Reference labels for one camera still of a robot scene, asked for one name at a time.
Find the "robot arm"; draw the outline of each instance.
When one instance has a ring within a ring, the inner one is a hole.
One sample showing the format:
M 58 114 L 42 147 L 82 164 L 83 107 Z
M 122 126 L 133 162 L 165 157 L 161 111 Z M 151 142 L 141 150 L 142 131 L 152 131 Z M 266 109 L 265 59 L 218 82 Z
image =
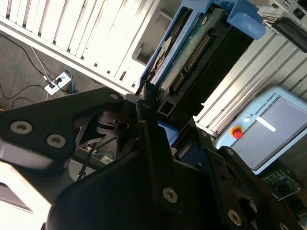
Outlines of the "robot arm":
M 151 104 L 137 96 L 101 88 L 5 111 L 0 121 L 1 162 L 52 203 L 47 230 L 300 229 L 240 157 L 215 150 L 193 122 L 177 151 L 200 153 L 199 163 L 173 159 Z M 65 180 L 75 150 L 105 135 L 118 137 L 118 159 Z

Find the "black metal bracket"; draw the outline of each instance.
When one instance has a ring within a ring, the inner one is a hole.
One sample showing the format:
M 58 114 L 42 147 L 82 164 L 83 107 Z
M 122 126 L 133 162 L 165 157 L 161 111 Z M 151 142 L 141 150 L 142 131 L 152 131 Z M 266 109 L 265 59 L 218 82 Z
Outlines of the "black metal bracket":
M 148 162 L 153 200 L 158 206 L 180 214 L 183 210 L 180 200 L 182 193 L 175 175 L 174 160 L 166 132 L 158 126 L 155 114 L 146 101 L 137 101 L 136 111 L 139 122 L 139 139 L 142 143 L 141 151 L 146 155 Z M 176 192 L 176 202 L 166 200 L 164 197 L 165 188 L 172 188 Z
M 76 149 L 110 133 L 109 129 L 97 132 L 95 118 L 104 112 L 119 113 L 123 103 L 116 91 L 100 88 L 5 111 L 0 114 L 0 146 L 4 152 L 0 160 L 60 173 Z

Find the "electrical cable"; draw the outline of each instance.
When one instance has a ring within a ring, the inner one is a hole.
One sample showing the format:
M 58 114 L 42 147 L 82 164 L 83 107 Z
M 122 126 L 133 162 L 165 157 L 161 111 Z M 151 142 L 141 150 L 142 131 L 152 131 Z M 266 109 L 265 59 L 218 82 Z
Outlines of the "electrical cable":
M 88 154 L 87 154 L 87 156 L 86 156 L 86 159 L 85 159 L 85 161 L 84 161 L 84 163 L 83 163 L 83 165 L 82 165 L 82 168 L 81 168 L 81 170 L 80 170 L 79 173 L 78 173 L 77 181 L 79 181 L 79 180 L 81 180 L 83 177 L 85 177 L 85 175 L 86 175 L 85 169 L 86 169 L 86 166 L 87 166 L 88 162 L 89 162 L 90 159 L 91 159 L 91 156 L 92 156 L 92 154 L 93 154 L 93 151 L 95 150 L 96 144 L 97 144 L 97 143 L 93 143 L 93 144 L 91 145 L 91 149 L 90 149 L 90 151 L 88 152 Z
M 3 95 L 3 97 L 4 97 L 5 99 L 12 99 L 12 98 L 18 96 L 19 94 L 21 94 L 21 93 L 22 93 L 24 90 L 26 90 L 27 88 L 30 88 L 30 87 L 38 87 L 38 88 L 43 89 L 43 90 L 46 92 L 45 88 L 44 88 L 43 86 L 41 86 L 41 85 L 28 85 L 28 86 L 24 87 L 22 90 L 20 90 L 18 93 L 16 93 L 14 96 L 8 97 L 8 96 L 6 96 L 6 95 L 4 94 L 3 89 L 2 89 L 2 86 L 1 86 L 1 84 L 0 84 L 0 90 L 1 90 L 2 95 Z
M 47 74 L 47 72 L 46 72 L 46 69 L 45 69 L 45 67 L 44 67 L 44 65 L 43 65 L 43 63 L 42 63 L 42 60 L 39 58 L 39 56 L 38 56 L 37 52 L 35 51 L 35 49 L 34 49 L 33 47 L 31 47 L 31 49 L 33 50 L 35 56 L 37 57 L 37 59 L 38 59 L 40 65 L 42 66 L 42 68 L 43 68 L 43 70 L 44 70 L 44 72 L 45 72 L 46 78 L 48 79 L 49 83 L 52 84 L 52 80 L 49 78 L 49 76 L 48 76 L 48 74 Z
M 106 144 L 112 142 L 113 140 L 115 140 L 117 137 L 111 138 L 110 140 L 107 140 L 105 143 L 99 145 L 96 150 L 100 149 L 101 147 L 105 146 Z
M 43 64 L 42 60 L 40 59 L 40 57 L 38 56 L 37 52 L 35 51 L 35 49 L 34 49 L 33 47 L 31 47 L 31 49 L 33 50 L 35 56 L 37 57 L 37 59 L 38 59 L 40 65 L 42 66 L 42 68 L 43 68 L 43 70 L 44 70 L 44 72 L 45 72 L 45 76 L 46 76 L 46 78 L 47 78 L 46 81 L 49 83 L 49 85 L 55 84 L 55 85 L 59 88 L 59 90 L 62 91 L 63 94 L 67 95 L 67 93 L 65 93 L 65 92 L 59 87 L 59 85 L 58 85 L 58 83 L 57 83 L 56 80 L 53 81 L 53 80 L 50 79 L 50 77 L 48 76 L 47 71 L 46 71 L 46 69 L 45 69 L 45 67 L 44 67 L 44 64 Z
M 21 45 L 17 44 L 16 42 L 12 41 L 11 39 L 7 38 L 5 35 L 0 34 L 0 37 L 3 37 L 4 39 L 10 41 L 11 43 L 13 43 L 13 44 L 15 44 L 16 46 L 18 46 L 19 48 L 21 48 L 21 49 L 24 51 L 24 53 L 27 55 L 27 57 L 28 57 L 30 63 L 32 64 L 32 66 L 33 66 L 41 75 L 44 75 L 43 72 L 41 72 L 41 71 L 34 65 L 34 63 L 32 62 L 32 60 L 30 59 L 30 56 L 28 55 L 27 51 L 26 51 Z
M 69 75 L 71 76 L 71 93 L 74 94 L 75 93 L 75 88 L 74 88 L 74 83 L 73 83 L 72 71 L 71 71 L 71 68 L 69 66 L 66 66 L 66 68 L 68 69 Z
M 20 99 L 29 101 L 29 102 L 31 102 L 32 104 L 35 103 L 35 101 L 33 101 L 32 99 L 30 99 L 30 98 L 28 98 L 28 97 L 17 97 L 17 98 L 12 102 L 12 108 L 14 108 L 14 103 L 15 103 L 17 100 L 20 100 Z
M 81 148 L 80 150 L 83 150 L 83 151 L 85 151 L 85 152 L 89 152 L 88 150 L 86 150 L 86 149 L 84 149 L 84 148 Z

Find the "black cable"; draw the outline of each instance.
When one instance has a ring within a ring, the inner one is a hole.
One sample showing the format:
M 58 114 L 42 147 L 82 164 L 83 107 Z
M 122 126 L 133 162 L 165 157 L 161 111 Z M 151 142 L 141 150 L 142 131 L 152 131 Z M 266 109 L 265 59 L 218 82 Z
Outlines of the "black cable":
M 17 98 L 12 102 L 12 108 L 14 108 L 14 103 L 15 103 L 17 100 L 20 100 L 20 99 L 29 101 L 29 102 L 31 102 L 32 104 L 35 103 L 35 101 L 33 101 L 32 99 L 30 99 L 30 98 L 28 98 L 28 97 L 17 97 Z
M 100 149 L 101 147 L 105 146 L 106 144 L 110 143 L 111 141 L 115 140 L 117 137 L 111 138 L 110 140 L 107 140 L 105 143 L 99 145 L 96 149 Z
M 0 37 L 3 37 L 4 39 L 6 39 L 6 40 L 12 42 L 13 44 L 15 44 L 15 45 L 17 45 L 19 48 L 21 48 L 21 49 L 25 52 L 25 54 L 27 55 L 27 57 L 28 57 L 30 63 L 32 64 L 32 66 L 33 66 L 42 76 L 44 76 L 44 73 L 41 72 L 41 71 L 34 65 L 34 63 L 32 62 L 32 60 L 30 59 L 30 57 L 29 57 L 27 51 L 26 51 L 21 45 L 17 44 L 16 42 L 12 41 L 11 39 L 7 38 L 7 36 L 5 36 L 5 35 L 0 34 Z M 67 95 L 67 94 L 58 86 L 58 83 L 57 83 L 56 81 L 55 81 L 54 83 L 55 83 L 55 85 L 59 88 L 59 90 L 62 91 L 63 94 Z
M 45 88 L 44 88 L 43 86 L 41 86 L 41 85 L 28 85 L 28 86 L 24 87 L 22 90 L 20 90 L 18 93 L 16 93 L 14 96 L 7 97 L 7 96 L 5 96 L 5 94 L 4 94 L 4 92 L 3 92 L 3 89 L 2 89 L 2 86 L 1 86 L 1 84 L 0 84 L 0 90 L 1 90 L 2 95 L 3 95 L 3 97 L 4 97 L 5 99 L 12 99 L 12 98 L 16 97 L 17 95 L 21 94 L 21 93 L 22 93 L 24 90 L 26 90 L 27 88 L 30 88 L 30 87 L 38 87 L 38 88 L 43 89 L 45 92 L 47 92 L 47 91 L 45 90 Z
M 17 45 L 19 48 L 21 48 L 21 49 L 25 52 L 25 54 L 27 55 L 27 57 L 28 57 L 30 63 L 32 64 L 32 66 L 33 66 L 41 75 L 44 75 L 44 73 L 41 72 L 41 71 L 34 65 L 34 63 L 32 62 L 32 60 L 30 59 L 30 57 L 29 57 L 27 51 L 26 51 L 21 45 L 17 44 L 16 42 L 12 41 L 11 39 L 7 38 L 6 36 L 4 36 L 4 35 L 2 35 L 2 34 L 0 34 L 0 37 L 3 37 L 4 39 L 6 39 L 6 40 L 12 42 L 13 44 L 15 44 L 15 45 Z
M 87 154 L 87 156 L 86 156 L 86 159 L 85 159 L 85 161 L 84 161 L 84 163 L 83 163 L 83 165 L 82 165 L 82 168 L 81 168 L 80 172 L 78 173 L 77 181 L 79 181 L 79 180 L 81 180 L 83 177 L 85 177 L 85 175 L 86 175 L 85 169 L 86 169 L 86 167 L 87 167 L 88 162 L 90 161 L 90 158 L 91 158 L 91 156 L 92 156 L 92 154 L 93 154 L 93 151 L 95 150 L 96 144 L 97 144 L 97 143 L 93 143 L 93 144 L 91 145 L 91 150 L 88 152 L 88 154 Z

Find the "blue plastic part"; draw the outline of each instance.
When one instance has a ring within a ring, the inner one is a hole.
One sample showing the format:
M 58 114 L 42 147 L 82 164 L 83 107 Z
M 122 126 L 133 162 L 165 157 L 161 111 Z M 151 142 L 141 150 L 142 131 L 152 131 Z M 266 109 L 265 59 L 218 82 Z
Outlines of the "blue plastic part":
M 177 140 L 179 132 L 177 129 L 172 128 L 171 126 L 164 124 L 161 121 L 158 121 L 158 125 L 166 131 L 167 140 L 170 146 Z
M 265 34 L 265 26 L 258 8 L 247 0 L 215 0 L 215 4 L 228 11 L 227 22 L 248 36 L 258 40 Z
M 183 7 L 193 9 L 190 17 L 188 18 L 186 24 L 181 30 L 176 42 L 173 44 L 171 50 L 169 51 L 166 59 L 164 60 L 162 66 L 160 67 L 156 76 L 152 79 L 151 83 L 158 85 L 164 75 L 166 74 L 170 64 L 174 60 L 175 56 L 181 49 L 182 45 L 188 38 L 191 30 L 196 24 L 199 15 L 201 13 L 206 13 L 208 8 L 212 3 L 215 3 L 225 9 L 228 13 L 228 23 L 251 36 L 254 39 L 259 39 L 265 34 L 265 26 L 262 25 L 262 19 L 260 15 L 257 14 L 258 8 L 250 3 L 248 0 L 183 0 L 178 11 L 176 12 L 170 26 L 168 27 L 166 33 L 164 34 L 158 48 L 155 50 L 154 54 L 150 58 L 143 74 L 141 77 L 141 82 L 143 82 L 145 73 L 148 72 L 150 66 L 156 60 L 157 55 L 160 52 L 164 41 L 171 32 L 176 19 L 178 18 L 180 11 Z
M 219 137 L 217 140 L 215 147 L 219 149 L 221 146 L 232 146 L 236 139 L 231 135 L 231 129 L 236 126 L 240 126 L 245 130 L 248 130 L 249 127 L 255 122 L 256 118 L 261 115 L 253 115 L 255 111 L 261 108 L 261 112 L 268 109 L 274 100 L 268 99 L 270 98 L 277 98 L 281 96 L 288 101 L 292 102 L 293 104 L 297 105 L 298 107 L 307 111 L 307 103 L 301 100 L 300 98 L 292 95 L 290 92 L 286 91 L 285 89 L 275 86 L 261 96 L 257 97 L 254 101 L 250 103 L 250 105 L 237 117 L 237 119 L 230 125 L 230 127 Z M 244 118 L 249 117 L 249 122 L 244 122 Z M 295 143 L 297 143 L 301 138 L 303 138 L 307 134 L 307 128 L 301 131 L 294 139 L 288 142 L 282 149 L 280 149 L 274 156 L 272 156 L 269 160 L 267 160 L 260 168 L 257 170 L 253 170 L 253 172 L 257 175 L 261 173 L 264 169 L 266 169 L 270 164 L 272 164 L 275 160 L 277 160 L 281 155 L 283 155 L 289 148 L 291 148 Z

